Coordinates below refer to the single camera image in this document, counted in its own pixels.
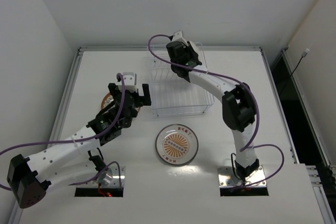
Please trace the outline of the orange sunburst glass plate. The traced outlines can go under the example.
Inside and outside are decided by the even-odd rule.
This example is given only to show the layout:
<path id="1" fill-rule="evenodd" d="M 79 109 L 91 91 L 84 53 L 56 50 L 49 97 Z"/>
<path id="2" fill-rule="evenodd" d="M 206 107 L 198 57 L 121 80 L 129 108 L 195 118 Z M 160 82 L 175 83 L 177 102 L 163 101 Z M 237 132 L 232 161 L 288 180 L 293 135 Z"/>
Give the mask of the orange sunburst glass plate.
<path id="1" fill-rule="evenodd" d="M 194 160 L 199 149 L 199 141 L 195 132 L 188 126 L 170 124 L 160 130 L 154 147 L 163 163 L 181 167 Z"/>

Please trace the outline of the flower pattern plate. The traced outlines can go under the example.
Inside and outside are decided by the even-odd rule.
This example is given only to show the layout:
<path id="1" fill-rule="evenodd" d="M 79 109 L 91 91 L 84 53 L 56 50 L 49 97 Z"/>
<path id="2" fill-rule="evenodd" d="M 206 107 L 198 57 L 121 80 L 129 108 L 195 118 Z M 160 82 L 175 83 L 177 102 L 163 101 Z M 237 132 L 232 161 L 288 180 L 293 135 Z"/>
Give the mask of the flower pattern plate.
<path id="1" fill-rule="evenodd" d="M 101 101 L 100 109 L 102 110 L 106 108 L 111 103 L 112 103 L 112 106 L 114 106 L 114 98 L 110 93 L 107 93 Z"/>

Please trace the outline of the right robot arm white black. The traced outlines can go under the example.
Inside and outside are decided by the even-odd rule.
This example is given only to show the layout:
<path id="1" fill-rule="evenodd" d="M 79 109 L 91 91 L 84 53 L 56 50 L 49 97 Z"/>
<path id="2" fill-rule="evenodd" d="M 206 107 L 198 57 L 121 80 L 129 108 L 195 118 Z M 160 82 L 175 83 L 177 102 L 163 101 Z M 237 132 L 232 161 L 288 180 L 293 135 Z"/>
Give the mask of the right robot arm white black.
<path id="1" fill-rule="evenodd" d="M 224 123 L 232 130 L 234 137 L 236 176 L 245 181 L 259 167 L 259 159 L 249 146 L 257 114 L 255 103 L 248 92 L 249 87 L 210 74 L 190 43 L 173 41 L 166 45 L 166 49 L 174 73 L 205 89 L 221 102 Z"/>

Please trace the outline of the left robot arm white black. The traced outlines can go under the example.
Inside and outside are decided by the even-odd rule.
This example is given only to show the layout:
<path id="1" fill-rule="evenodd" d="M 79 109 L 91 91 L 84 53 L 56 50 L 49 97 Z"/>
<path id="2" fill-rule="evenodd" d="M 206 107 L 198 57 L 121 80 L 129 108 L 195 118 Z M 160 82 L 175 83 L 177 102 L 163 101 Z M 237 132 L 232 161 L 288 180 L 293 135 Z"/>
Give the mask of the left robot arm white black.
<path id="1" fill-rule="evenodd" d="M 138 108 L 151 105 L 149 85 L 142 84 L 143 95 L 134 84 L 108 85 L 113 101 L 102 109 L 95 119 L 77 133 L 63 141 L 53 141 L 53 146 L 24 157 L 19 154 L 10 160 L 7 182 L 21 209 L 41 201 L 49 188 L 58 185 L 76 185 L 74 179 L 56 170 L 77 156 L 114 140 L 124 128 L 131 126 L 138 115 Z"/>

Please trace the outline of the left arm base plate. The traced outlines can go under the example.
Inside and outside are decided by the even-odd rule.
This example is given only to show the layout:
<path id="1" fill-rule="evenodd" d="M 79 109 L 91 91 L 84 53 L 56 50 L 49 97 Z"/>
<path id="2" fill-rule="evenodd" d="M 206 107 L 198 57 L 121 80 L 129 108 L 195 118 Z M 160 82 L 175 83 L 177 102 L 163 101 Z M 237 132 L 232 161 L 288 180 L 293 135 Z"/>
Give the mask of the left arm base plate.
<path id="1" fill-rule="evenodd" d="M 125 166 L 120 169 L 112 165 L 105 174 L 89 183 L 79 185 L 75 190 L 75 197 L 123 197 Z"/>

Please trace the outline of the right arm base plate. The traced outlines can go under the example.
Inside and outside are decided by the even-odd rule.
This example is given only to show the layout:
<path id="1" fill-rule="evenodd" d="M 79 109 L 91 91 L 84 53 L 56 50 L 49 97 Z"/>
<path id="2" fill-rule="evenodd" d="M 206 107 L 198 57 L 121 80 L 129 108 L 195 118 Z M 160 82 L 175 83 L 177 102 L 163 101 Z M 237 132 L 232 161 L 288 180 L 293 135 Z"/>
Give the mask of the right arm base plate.
<path id="1" fill-rule="evenodd" d="M 230 166 L 220 166 L 217 171 L 221 197 L 269 196 L 262 166 L 246 177 L 244 183 L 234 175 Z"/>

